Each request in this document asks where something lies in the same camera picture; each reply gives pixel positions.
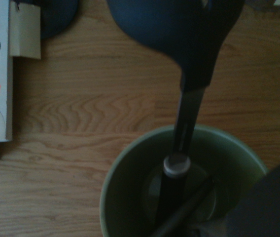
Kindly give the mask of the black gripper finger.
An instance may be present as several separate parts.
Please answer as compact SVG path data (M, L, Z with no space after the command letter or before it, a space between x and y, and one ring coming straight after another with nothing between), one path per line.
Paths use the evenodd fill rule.
M280 165L226 216L229 237L280 237Z

